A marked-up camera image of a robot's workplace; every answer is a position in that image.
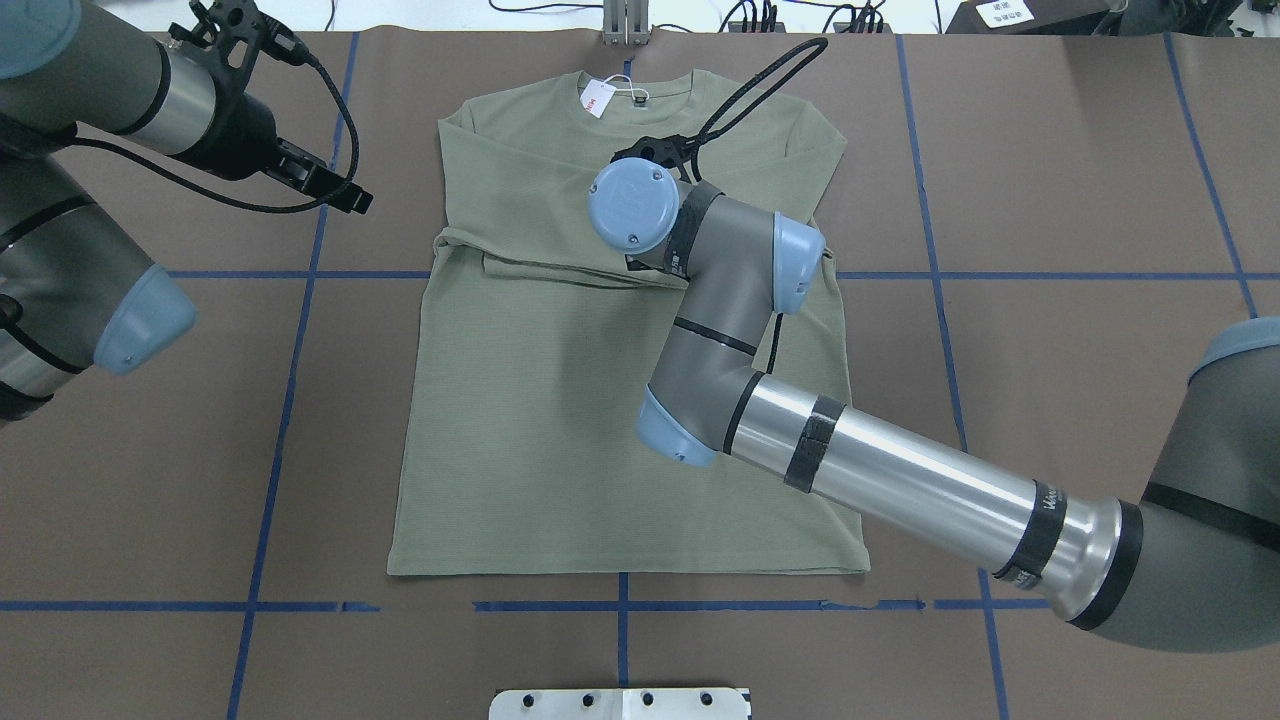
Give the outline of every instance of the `white bracket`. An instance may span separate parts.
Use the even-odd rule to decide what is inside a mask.
[[[751,720],[750,698],[737,688],[504,691],[489,720]]]
[[[605,45],[649,44],[649,0],[603,0]]]

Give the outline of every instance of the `t-shirt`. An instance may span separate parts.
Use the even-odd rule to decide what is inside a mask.
[[[448,227],[422,296],[388,573],[867,570],[855,512],[636,437],[685,282],[627,270],[591,228],[586,190],[641,136],[694,136],[739,85],[703,70],[637,83],[645,106],[620,92],[598,119],[579,100],[589,79],[476,97],[439,123]],[[812,104],[774,95],[699,165],[731,197],[810,222],[844,147]],[[776,375],[849,400],[829,256],[783,323]]]

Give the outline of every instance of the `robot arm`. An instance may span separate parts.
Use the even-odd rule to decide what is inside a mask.
[[[123,374],[163,351],[196,309],[163,268],[49,155],[86,123],[225,179],[257,172],[365,213],[372,196],[276,136],[244,92],[259,53],[314,65],[252,0],[192,3],[192,31],[164,46],[83,0],[0,3],[0,427],[46,404],[91,364]],[[348,128],[355,131],[339,102]]]
[[[804,300],[824,245],[815,229],[639,158],[598,176],[589,209],[608,245],[689,279],[636,425],[653,450],[745,460],[1120,642],[1280,641],[1280,318],[1215,341],[1139,505],[1089,501],[754,370],[771,313]]]

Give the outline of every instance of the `white sticker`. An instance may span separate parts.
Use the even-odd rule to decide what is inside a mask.
[[[586,90],[582,91],[582,109],[596,118],[603,117],[604,109],[609,106],[609,100],[617,91],[618,88],[612,85],[591,78],[586,83]]]
[[[997,0],[996,3],[978,5],[977,10],[982,15],[982,22],[987,23],[987,27],[1015,26],[1036,19],[1036,15],[1027,9],[1027,3],[1023,3],[1023,0]]]

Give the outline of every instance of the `blue joint cap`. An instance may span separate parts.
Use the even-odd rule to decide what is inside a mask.
[[[1222,331],[1213,338],[1213,342],[1208,343],[1204,359],[1201,360],[1199,365],[1196,365],[1196,370],[1192,372],[1187,382],[1196,379],[1196,373],[1219,360],[1276,345],[1280,345],[1280,316],[1254,318],[1236,323]]]
[[[42,68],[79,29],[81,0],[0,0],[0,79]]]
[[[623,158],[595,176],[586,211],[605,245],[636,255],[653,250],[671,234],[680,214],[680,188],[662,165]]]
[[[773,214],[773,311],[800,311],[827,238],[817,228]]]
[[[685,465],[707,468],[716,460],[717,452],[676,421],[648,386],[644,388],[640,416],[636,418],[636,434],[652,450]]]
[[[196,305],[160,265],[142,273],[111,314],[93,364],[124,375],[169,347],[196,324]]]

